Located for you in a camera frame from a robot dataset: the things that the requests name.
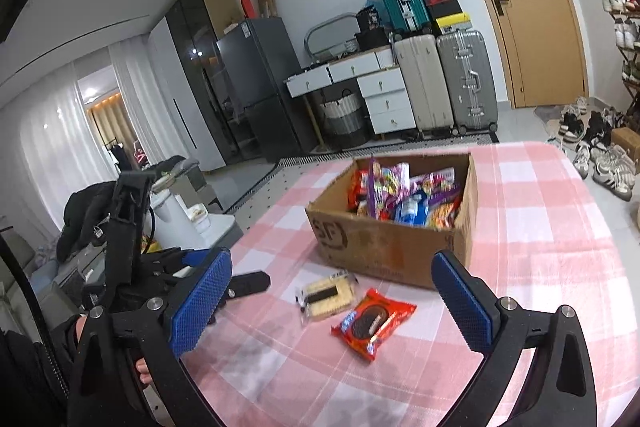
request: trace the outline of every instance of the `gray refrigerator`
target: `gray refrigerator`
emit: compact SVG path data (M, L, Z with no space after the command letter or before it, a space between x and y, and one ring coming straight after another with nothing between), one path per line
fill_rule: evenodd
M239 103L270 162L309 154L318 145L302 100L285 80L301 72L282 19L247 19L218 41Z

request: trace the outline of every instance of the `wooden door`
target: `wooden door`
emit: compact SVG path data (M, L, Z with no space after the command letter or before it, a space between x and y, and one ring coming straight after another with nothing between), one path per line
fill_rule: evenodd
M486 1L515 107L585 95L584 51L570 0Z

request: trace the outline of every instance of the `metal screw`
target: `metal screw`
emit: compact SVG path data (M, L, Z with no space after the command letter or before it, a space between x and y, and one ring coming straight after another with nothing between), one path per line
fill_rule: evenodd
M505 310L514 310L518 307L518 303L516 299L512 299L511 297L503 297L500 299L500 306L502 306Z
M162 301L161 298L159 298L159 297L151 297L146 302L146 307L154 312L156 310L159 310L162 307L163 304L164 304L164 301Z
M102 315L102 312L104 311L102 306L96 306L95 308L91 308L91 311L89 312L89 316L92 319L97 319Z
M560 308L560 311L562 312L562 315L564 315L568 319L575 317L575 310L571 308L571 306L567 306L565 304Z

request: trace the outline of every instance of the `beige curtain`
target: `beige curtain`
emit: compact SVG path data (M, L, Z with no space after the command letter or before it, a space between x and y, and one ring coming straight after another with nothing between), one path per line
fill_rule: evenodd
M87 117L92 131L102 144L106 145L113 139L122 143L133 165L136 164L133 156L136 133L119 92L94 105L87 111Z

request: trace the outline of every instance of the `door frame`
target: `door frame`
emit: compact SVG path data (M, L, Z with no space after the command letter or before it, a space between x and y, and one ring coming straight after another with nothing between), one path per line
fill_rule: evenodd
M571 14L574 19L574 27L575 32L578 36L578 40L580 42L580 63L582 64L582 85L584 86L584 94L586 97L589 96L589 82L587 78L587 61L584 55L584 38L582 36L582 32L580 31L580 24L578 22L578 15L575 9L574 0L568 0L569 6L571 8ZM517 107L525 107L524 103L524 95L521 92L522 89L522 78L518 74L516 78L511 74L511 68L509 64L509 55L507 53L507 45L510 44L511 49L515 49L515 42L513 38L511 38L511 42L505 42L505 35L502 33L502 29L500 27L500 21L498 19L498 13L495 10L494 0L484 0L486 4L487 11L489 12L489 17L491 19L491 24L494 27L495 38L498 42L498 50L500 51L500 60L502 61L502 69L504 71L504 81L507 87L507 96L509 101L511 102L511 108Z

